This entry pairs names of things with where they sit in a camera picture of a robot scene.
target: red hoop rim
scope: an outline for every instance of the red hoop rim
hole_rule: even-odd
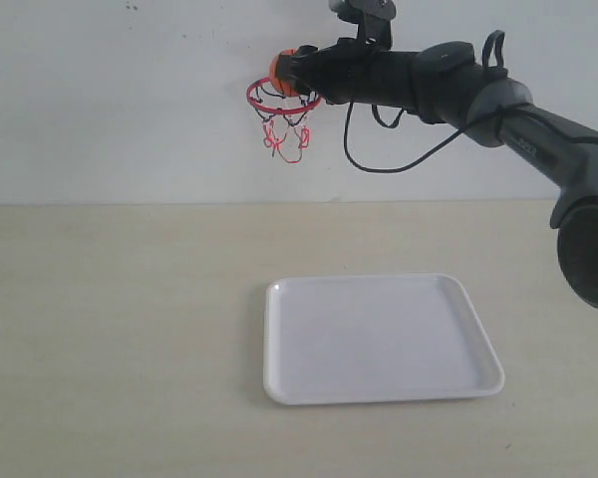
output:
[[[269,115],[285,115],[285,116],[292,116],[292,115],[303,115],[304,113],[308,113],[319,106],[321,103],[321,97],[317,97],[316,100],[308,103],[305,107],[294,108],[290,110],[284,110],[283,108],[271,108],[259,103],[255,98],[252,97],[252,92],[259,87],[262,87],[266,83],[270,83],[270,79],[268,77],[262,78],[261,80],[257,80],[252,85],[248,87],[246,90],[246,98],[250,105],[259,110],[263,113],[267,113]]]

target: orange ball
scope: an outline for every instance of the orange ball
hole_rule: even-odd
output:
[[[284,50],[279,55],[294,55],[295,50]],[[270,78],[270,84],[277,93],[286,97],[298,97],[299,94],[292,89],[292,86],[288,82],[282,82],[277,78],[277,62],[279,61],[279,55],[277,55],[270,64],[270,71],[268,72],[268,78]]]

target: mini basketball hoop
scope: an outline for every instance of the mini basketball hoop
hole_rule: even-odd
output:
[[[300,162],[304,149],[310,145],[311,131],[306,124],[308,115],[319,106],[321,97],[316,93],[287,97],[273,88],[269,78],[262,78],[250,85],[246,96],[261,118],[263,143],[272,149],[272,156],[279,154],[289,164]],[[288,157],[288,151],[294,148],[290,145],[292,143],[297,151]]]

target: table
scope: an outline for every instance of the table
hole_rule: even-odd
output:
[[[0,207],[0,478],[598,477],[598,311],[552,205]],[[269,283],[411,272],[463,282],[500,395],[266,396]]]

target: white tray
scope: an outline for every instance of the white tray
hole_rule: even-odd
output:
[[[504,373],[463,286],[440,274],[270,286],[264,385],[288,405],[472,398]]]

